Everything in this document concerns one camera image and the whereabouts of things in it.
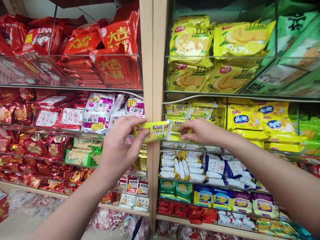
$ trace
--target finger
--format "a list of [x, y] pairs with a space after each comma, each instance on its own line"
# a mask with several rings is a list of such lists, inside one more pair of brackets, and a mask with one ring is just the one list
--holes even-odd
[[198, 136], [195, 133], [187, 133], [187, 134], [183, 134], [181, 136], [181, 140], [189, 140], [189, 141], [194, 141], [194, 142], [198, 142]]
[[141, 130], [138, 135], [134, 138], [131, 147], [128, 150], [128, 156], [138, 156], [144, 139], [149, 134], [150, 129]]
[[179, 132], [183, 135], [183, 134], [186, 134], [189, 129], [192, 129], [193, 127], [193, 122], [192, 120], [188, 120], [188, 121], [185, 121], [183, 122], [180, 127], [179, 127]]

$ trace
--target red snack package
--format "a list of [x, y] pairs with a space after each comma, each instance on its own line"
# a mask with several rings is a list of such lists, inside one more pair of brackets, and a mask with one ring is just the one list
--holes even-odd
[[48, 165], [37, 163], [39, 174], [51, 177], [51, 172]]
[[23, 51], [28, 51], [32, 45], [41, 45], [47, 54], [50, 52], [51, 55], [55, 55], [59, 45], [62, 43], [63, 29], [60, 26], [54, 26], [54, 31], [52, 33], [52, 27], [41, 27], [31, 29], [26, 36]]
[[87, 23], [75, 30], [73, 30], [72, 36], [79, 36], [82, 34], [87, 34], [87, 33], [92, 33], [92, 32], [97, 32], [99, 28], [105, 27], [112, 23], [112, 20], [107, 19], [107, 18], [102, 18], [96, 22], [93, 23]]
[[97, 49], [100, 42], [101, 38], [97, 32], [70, 38], [61, 61], [68, 58], [67, 55], [89, 54], [89, 51]]
[[[119, 46], [120, 43], [124, 45], [125, 54], [139, 54], [136, 42], [137, 25], [139, 15], [133, 11], [130, 17], [125, 21], [115, 22], [109, 26], [98, 29], [106, 49]], [[130, 56], [131, 59], [137, 60], [137, 56]]]

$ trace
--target green packaging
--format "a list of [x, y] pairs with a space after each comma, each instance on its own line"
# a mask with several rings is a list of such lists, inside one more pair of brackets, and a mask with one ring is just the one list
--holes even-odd
[[160, 179], [160, 192], [175, 194], [176, 192], [176, 181], [169, 181]]
[[176, 196], [188, 201], [192, 201], [193, 185], [190, 183], [177, 182]]

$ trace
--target lemon image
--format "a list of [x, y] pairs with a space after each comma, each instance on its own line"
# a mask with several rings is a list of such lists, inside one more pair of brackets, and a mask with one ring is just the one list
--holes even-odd
[[262, 45], [259, 42], [256, 42], [256, 41], [248, 42], [246, 47], [247, 47], [247, 49], [250, 50], [250, 52], [252, 54], [257, 53], [257, 52], [261, 51], [261, 49], [262, 49]]
[[197, 90], [197, 87], [195, 85], [190, 85], [186, 87], [187, 92], [195, 92]]

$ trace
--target red label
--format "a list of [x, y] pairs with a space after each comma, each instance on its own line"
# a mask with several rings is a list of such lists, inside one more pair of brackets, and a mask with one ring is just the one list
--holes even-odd
[[182, 31], [184, 31], [185, 29], [186, 29], [185, 27], [178, 26], [178, 27], [176, 28], [176, 30], [174, 30], [174, 32], [175, 32], [175, 33], [177, 33], [177, 32], [182, 32]]
[[225, 74], [225, 73], [231, 72], [232, 69], [233, 68], [231, 66], [225, 66], [225, 67], [220, 68], [219, 71], [220, 71], [220, 73]]

